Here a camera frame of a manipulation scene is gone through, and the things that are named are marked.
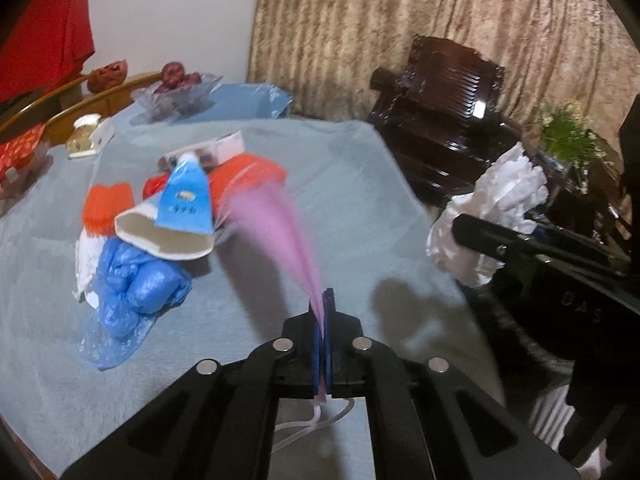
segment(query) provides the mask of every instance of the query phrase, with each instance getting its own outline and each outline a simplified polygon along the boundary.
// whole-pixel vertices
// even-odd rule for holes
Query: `beige curtain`
[[[366,118],[378,66],[400,72],[414,34],[449,38],[506,68],[499,107],[521,124],[537,101],[578,99],[618,150],[640,91],[640,54],[606,0],[258,0],[249,80],[294,111]]]

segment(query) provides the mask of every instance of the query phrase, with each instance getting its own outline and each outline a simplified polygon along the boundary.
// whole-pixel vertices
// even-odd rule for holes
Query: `gray tablecloth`
[[[0,413],[60,474],[195,362],[244,358],[279,335],[306,299],[273,264],[234,235],[191,266],[193,290],[165,313],[142,348],[99,372],[77,354],[90,307],[74,289],[74,242],[91,184],[127,180],[136,199],[168,149],[242,128],[247,150],[289,172],[294,197],[339,310],[398,354],[443,355],[497,399],[490,350],[453,280],[424,254],[430,218],[384,143],[359,122],[268,120],[127,126],[95,158],[51,150],[47,173],[0,219]],[[334,400],[328,411],[339,410]],[[281,404],[279,420],[310,418],[303,401]],[[271,478],[373,478],[366,407],[273,457]]]

